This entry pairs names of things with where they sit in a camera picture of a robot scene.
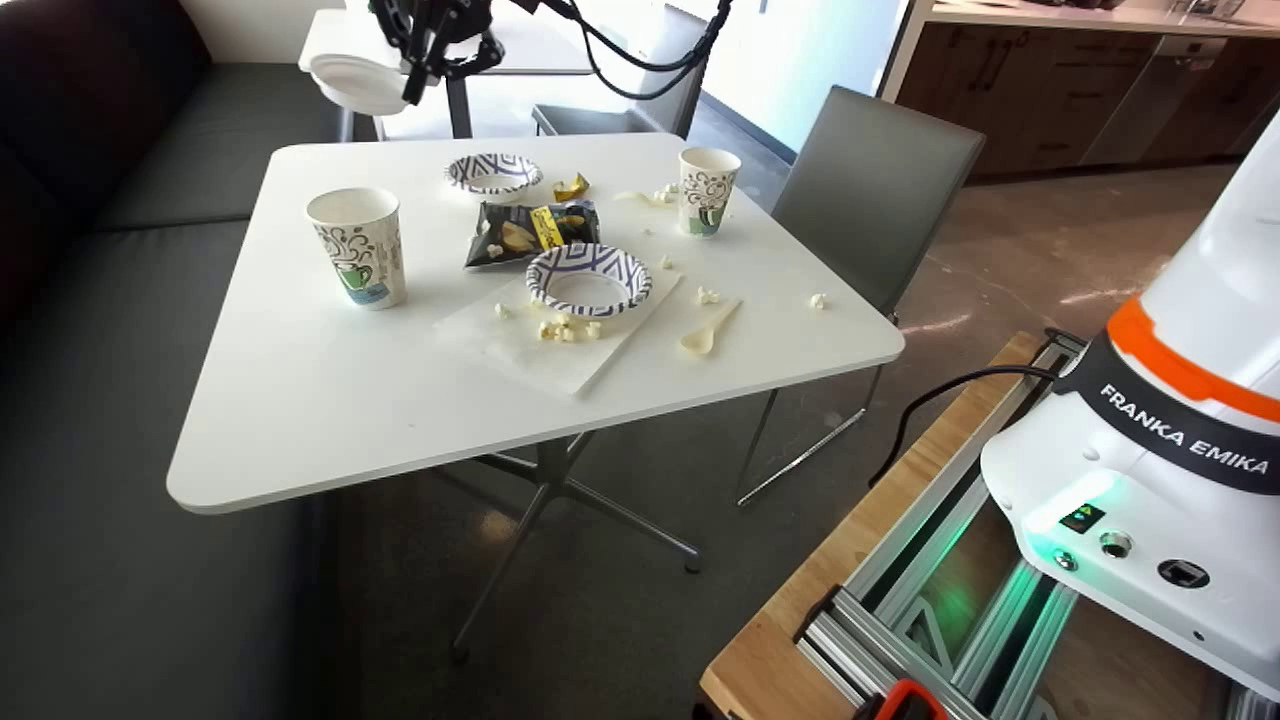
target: couch cushion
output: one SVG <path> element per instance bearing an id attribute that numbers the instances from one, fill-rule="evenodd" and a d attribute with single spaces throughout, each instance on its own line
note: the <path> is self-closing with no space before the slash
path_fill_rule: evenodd
<path id="1" fill-rule="evenodd" d="M 64 243 L 0 334 L 0 716 L 286 716 L 301 515 L 162 491 L 243 224 Z"/>
<path id="2" fill-rule="evenodd" d="M 335 108 L 286 62 L 214 62 L 94 226 L 243 221 L 285 144 L 335 137 Z"/>
<path id="3" fill-rule="evenodd" d="M 0 148 L 0 327 L 45 275 L 50 248 L 66 231 L 66 212 L 37 185 L 37 174 Z"/>
<path id="4" fill-rule="evenodd" d="M 202 69 L 206 52 L 175 0 L 0 2 L 0 141 L 89 216 Z"/>

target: orange stripe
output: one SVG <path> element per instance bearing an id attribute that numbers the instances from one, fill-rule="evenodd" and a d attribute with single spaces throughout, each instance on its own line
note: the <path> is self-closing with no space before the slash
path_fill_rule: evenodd
<path id="1" fill-rule="evenodd" d="M 1176 346 L 1157 334 L 1157 321 L 1144 310 L 1141 299 L 1128 299 L 1111 321 L 1109 334 L 1121 352 L 1134 356 L 1152 375 L 1183 391 L 1187 398 L 1219 398 L 1234 413 L 1258 415 L 1280 422 L 1280 398 L 1258 395 L 1245 383 L 1210 375 L 1206 368 L 1193 364 Z"/>
<path id="2" fill-rule="evenodd" d="M 897 681 L 877 712 L 877 720 L 913 716 L 913 699 L 929 705 L 929 720 L 946 720 L 946 706 L 913 674 Z"/>

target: table leg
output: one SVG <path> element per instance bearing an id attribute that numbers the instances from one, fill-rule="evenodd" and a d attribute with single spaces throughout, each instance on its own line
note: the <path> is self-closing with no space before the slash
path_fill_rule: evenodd
<path id="1" fill-rule="evenodd" d="M 685 569 L 689 569 L 689 572 L 701 572 L 701 553 L 696 553 L 692 543 L 685 543 L 681 534 L 654 526 L 648 515 L 638 515 L 638 512 L 633 512 L 633 509 L 622 509 L 622 505 L 617 505 L 617 499 L 608 499 L 608 496 L 601 496 L 601 491 L 569 479 L 569 466 L 573 466 L 573 461 L 585 451 L 585 444 L 589 444 L 589 437 L 577 437 L 577 441 L 569 441 L 569 444 L 562 444 L 562 441 L 538 444 L 538 447 L 537 447 L 537 465 L 504 461 L 504 456 L 493 456 L 493 461 L 488 461 L 493 466 L 504 466 L 504 471 L 515 471 L 515 475 L 531 479 L 537 491 L 531 491 L 529 509 L 519 512 L 511 549 L 495 561 L 495 569 L 488 572 L 475 604 L 468 609 L 463 622 L 454 629 L 454 634 L 451 634 L 451 642 L 449 642 L 449 657 L 451 657 L 454 664 L 468 658 L 468 634 L 472 634 L 479 611 L 488 609 L 488 600 L 493 600 L 495 587 L 504 583 L 504 577 L 506 577 L 511 561 L 515 561 L 515 553 L 524 549 L 531 524 L 544 515 L 544 509 L 546 509 L 558 491 L 562 491 L 562 496 L 577 496 L 577 499 L 585 499 L 585 505 L 593 505 L 593 509 L 601 509 L 601 512 L 613 515 L 613 518 L 633 524 L 634 533 L 645 533 L 645 534 L 650 534 L 650 539 L 660 539 L 660 543 L 669 543 L 669 549 L 674 549 L 674 553 L 685 554 Z"/>
<path id="2" fill-rule="evenodd" d="M 608 496 L 601 496 L 601 491 L 593 491 L 585 482 L 562 482 L 562 491 L 585 499 L 585 505 L 593 505 L 593 509 L 601 509 L 603 515 L 617 515 L 617 518 L 633 524 L 634 533 L 674 549 L 685 554 L 685 569 L 701 572 L 701 553 L 692 543 L 685 543 L 681 534 L 654 526 L 648 515 L 638 515 L 638 512 L 633 512 L 633 509 L 622 509 L 622 505 L 617 505 L 617 499 L 608 499 Z"/>
<path id="3" fill-rule="evenodd" d="M 454 634 L 451 634 L 451 642 L 449 642 L 449 657 L 451 657 L 454 664 L 468 658 L 468 634 L 472 634 L 479 611 L 488 609 L 493 592 L 504 583 L 515 553 L 524 549 L 531 524 L 544 515 L 544 509 L 551 505 L 551 496 L 556 496 L 551 482 L 538 482 L 538 488 L 531 491 L 531 499 L 529 499 L 529 509 L 524 509 L 524 515 L 519 515 L 519 526 L 515 526 L 511 549 L 495 561 L 495 569 L 488 572 L 488 579 L 483 579 L 472 611 L 463 614 L 463 622 L 454 629 Z"/>
<path id="4" fill-rule="evenodd" d="M 449 99 L 451 141 L 472 137 L 468 76 L 449 76 L 444 91 L 449 91 L 444 99 Z"/>
<path id="5" fill-rule="evenodd" d="M 356 141 L 356 112 L 350 108 L 335 108 L 335 141 L 341 144 Z"/>

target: gray chair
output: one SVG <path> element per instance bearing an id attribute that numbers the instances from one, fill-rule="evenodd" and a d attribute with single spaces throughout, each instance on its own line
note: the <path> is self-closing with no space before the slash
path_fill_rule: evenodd
<path id="1" fill-rule="evenodd" d="M 890 315 L 980 148 L 980 130 L 832 87 L 770 216 L 870 309 Z M 752 482 L 737 505 L 766 491 L 774 479 L 847 433 L 867 413 L 877 383 L 880 368 L 854 413 Z M 754 420 L 743 471 L 752 466 L 770 403 L 774 391 Z"/>
<path id="2" fill-rule="evenodd" d="M 573 108 L 573 104 L 531 104 L 531 124 L 538 137 L 595 137 L 595 130 L 673 130 L 689 137 L 692 112 L 705 87 L 708 62 L 696 62 L 681 83 L 673 72 L 645 72 L 638 94 L 673 83 L 664 94 L 634 99 L 633 108 Z"/>

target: food wrapper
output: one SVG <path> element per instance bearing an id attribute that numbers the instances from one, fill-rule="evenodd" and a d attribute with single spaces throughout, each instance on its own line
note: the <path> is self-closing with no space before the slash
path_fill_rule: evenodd
<path id="1" fill-rule="evenodd" d="M 601 216 L 593 199 L 577 203 L 479 203 L 468 269 L 524 269 L 556 243 L 601 243 Z"/>

